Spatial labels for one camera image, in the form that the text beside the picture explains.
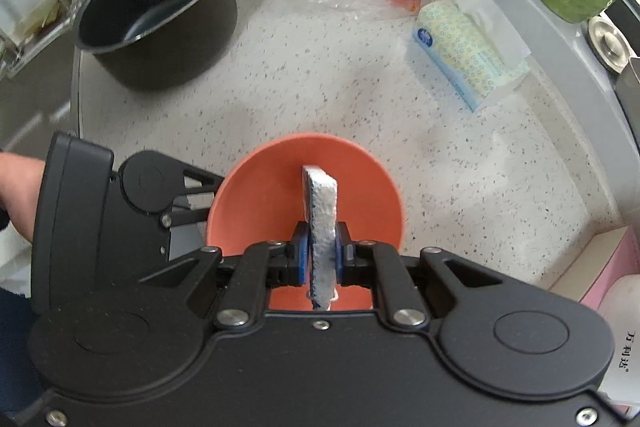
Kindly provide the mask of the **person left hand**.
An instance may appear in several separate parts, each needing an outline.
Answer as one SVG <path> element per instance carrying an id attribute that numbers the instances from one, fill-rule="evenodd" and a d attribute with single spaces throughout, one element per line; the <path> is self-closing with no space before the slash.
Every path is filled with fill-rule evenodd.
<path id="1" fill-rule="evenodd" d="M 13 225 L 32 243 L 40 186 L 46 164 L 11 152 L 0 154 L 1 230 Z"/>

